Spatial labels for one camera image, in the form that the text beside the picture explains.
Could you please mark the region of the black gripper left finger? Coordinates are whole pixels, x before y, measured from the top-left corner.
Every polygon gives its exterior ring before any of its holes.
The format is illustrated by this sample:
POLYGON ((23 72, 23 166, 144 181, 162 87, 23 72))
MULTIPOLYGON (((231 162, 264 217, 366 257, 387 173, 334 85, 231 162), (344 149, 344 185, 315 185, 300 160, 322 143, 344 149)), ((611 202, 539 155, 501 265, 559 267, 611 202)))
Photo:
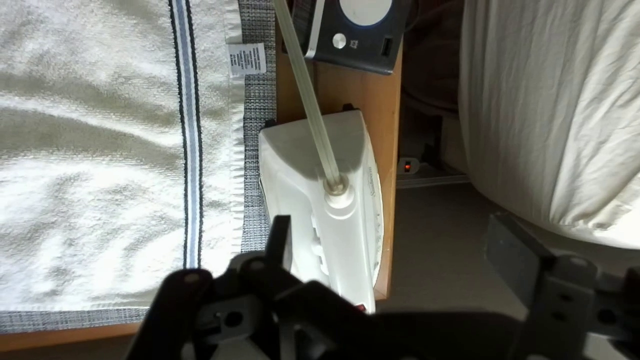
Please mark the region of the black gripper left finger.
POLYGON ((265 242, 265 255, 274 264, 284 264, 287 260, 287 242, 290 242, 290 217, 276 216, 265 242))

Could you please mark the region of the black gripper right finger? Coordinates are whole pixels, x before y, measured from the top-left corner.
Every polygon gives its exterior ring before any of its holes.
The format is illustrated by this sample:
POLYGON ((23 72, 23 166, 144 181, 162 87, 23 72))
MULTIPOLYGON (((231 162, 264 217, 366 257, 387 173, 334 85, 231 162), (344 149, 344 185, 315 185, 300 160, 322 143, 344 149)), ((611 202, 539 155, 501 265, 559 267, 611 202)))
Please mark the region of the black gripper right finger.
POLYGON ((532 305, 539 275, 553 264, 553 254, 505 212, 487 220, 485 260, 525 305, 532 305))

